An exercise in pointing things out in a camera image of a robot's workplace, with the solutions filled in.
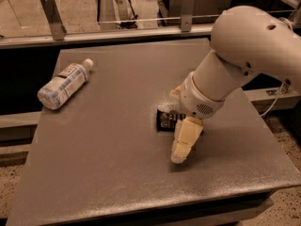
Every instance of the bottle cap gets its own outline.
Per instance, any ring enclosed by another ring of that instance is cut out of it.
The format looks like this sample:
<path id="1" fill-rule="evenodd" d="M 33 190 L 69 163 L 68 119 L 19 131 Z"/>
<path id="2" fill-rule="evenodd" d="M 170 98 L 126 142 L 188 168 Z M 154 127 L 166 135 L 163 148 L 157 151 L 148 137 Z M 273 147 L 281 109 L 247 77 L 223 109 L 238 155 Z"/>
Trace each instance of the bottle cap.
<path id="1" fill-rule="evenodd" d="M 93 67 L 94 62 L 91 59 L 87 58 L 83 61 L 83 65 L 84 65 L 85 69 L 87 71 L 89 71 Z"/>

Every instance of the plastic water bottle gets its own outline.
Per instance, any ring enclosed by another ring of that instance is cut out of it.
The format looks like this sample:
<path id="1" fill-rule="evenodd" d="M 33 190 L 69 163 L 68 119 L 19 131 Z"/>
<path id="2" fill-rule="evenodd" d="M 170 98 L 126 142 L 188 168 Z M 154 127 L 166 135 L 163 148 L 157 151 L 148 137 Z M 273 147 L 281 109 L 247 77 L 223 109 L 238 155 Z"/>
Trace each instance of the plastic water bottle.
<path id="1" fill-rule="evenodd" d="M 93 61 L 89 58 L 84 60 L 82 65 L 69 65 L 39 90 L 40 102 L 49 109 L 59 109 L 87 82 L 92 66 Z"/>

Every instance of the black cable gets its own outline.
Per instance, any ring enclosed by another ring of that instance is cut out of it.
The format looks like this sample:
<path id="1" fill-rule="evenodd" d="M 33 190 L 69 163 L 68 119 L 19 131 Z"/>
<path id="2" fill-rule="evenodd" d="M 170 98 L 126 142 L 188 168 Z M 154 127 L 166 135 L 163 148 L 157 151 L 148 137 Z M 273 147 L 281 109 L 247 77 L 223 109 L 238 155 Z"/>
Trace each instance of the black cable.
<path id="1" fill-rule="evenodd" d="M 129 4 L 130 4 L 131 11 L 132 11 L 132 13 L 133 13 L 133 15 L 134 15 L 134 20 L 136 20 L 137 17 L 138 17 L 138 15 L 135 14 L 134 8 L 133 8 L 133 6 L 132 6 L 132 1 L 131 1 L 131 0 L 128 0 L 128 2 L 129 2 Z"/>

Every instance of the gray table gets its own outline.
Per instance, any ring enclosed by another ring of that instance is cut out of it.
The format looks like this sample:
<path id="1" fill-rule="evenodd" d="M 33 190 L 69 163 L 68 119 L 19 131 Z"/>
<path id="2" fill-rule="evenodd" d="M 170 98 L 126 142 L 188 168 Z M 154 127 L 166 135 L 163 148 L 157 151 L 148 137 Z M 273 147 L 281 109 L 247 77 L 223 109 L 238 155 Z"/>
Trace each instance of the gray table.
<path id="1" fill-rule="evenodd" d="M 189 159 L 170 162 L 173 134 L 157 132 L 156 107 L 209 49 L 197 39 L 61 51 L 58 71 L 87 57 L 96 65 L 60 110 L 43 109 L 8 225 L 213 225 L 254 217 L 271 192 L 301 185 L 240 89 L 204 121 Z"/>

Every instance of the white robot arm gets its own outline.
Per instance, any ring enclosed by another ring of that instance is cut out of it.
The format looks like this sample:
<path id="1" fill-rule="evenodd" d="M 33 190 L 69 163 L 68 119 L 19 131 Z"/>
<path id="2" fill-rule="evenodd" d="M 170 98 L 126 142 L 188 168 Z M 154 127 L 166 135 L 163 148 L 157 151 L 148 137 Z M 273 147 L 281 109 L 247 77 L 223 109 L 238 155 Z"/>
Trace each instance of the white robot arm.
<path id="1" fill-rule="evenodd" d="M 188 118 L 177 124 L 171 160 L 183 162 L 211 117 L 235 89 L 259 73 L 301 89 L 301 40 L 286 24 L 253 7 L 224 11 L 216 20 L 213 50 L 175 90 Z"/>

